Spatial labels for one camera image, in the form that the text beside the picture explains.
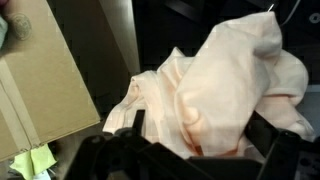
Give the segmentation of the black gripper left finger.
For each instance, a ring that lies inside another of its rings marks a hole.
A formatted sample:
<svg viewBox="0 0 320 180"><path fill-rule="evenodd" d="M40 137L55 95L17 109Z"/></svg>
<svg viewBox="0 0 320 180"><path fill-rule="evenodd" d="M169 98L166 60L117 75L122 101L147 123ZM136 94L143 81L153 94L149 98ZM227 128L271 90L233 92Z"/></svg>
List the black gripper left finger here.
<svg viewBox="0 0 320 180"><path fill-rule="evenodd" d="M86 138L64 180L107 180L123 173L125 180L207 180L207 174L160 143L142 136L145 111L137 110L133 125L109 139Z"/></svg>

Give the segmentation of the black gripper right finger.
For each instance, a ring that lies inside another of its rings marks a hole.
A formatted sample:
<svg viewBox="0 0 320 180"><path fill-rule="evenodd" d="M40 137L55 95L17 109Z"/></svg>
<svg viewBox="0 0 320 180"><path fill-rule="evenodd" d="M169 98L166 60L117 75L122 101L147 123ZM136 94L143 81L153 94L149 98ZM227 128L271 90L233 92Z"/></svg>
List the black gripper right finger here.
<svg viewBox="0 0 320 180"><path fill-rule="evenodd" d="M276 128L254 111L244 130L265 158L257 180L320 180L320 141Z"/></svg>

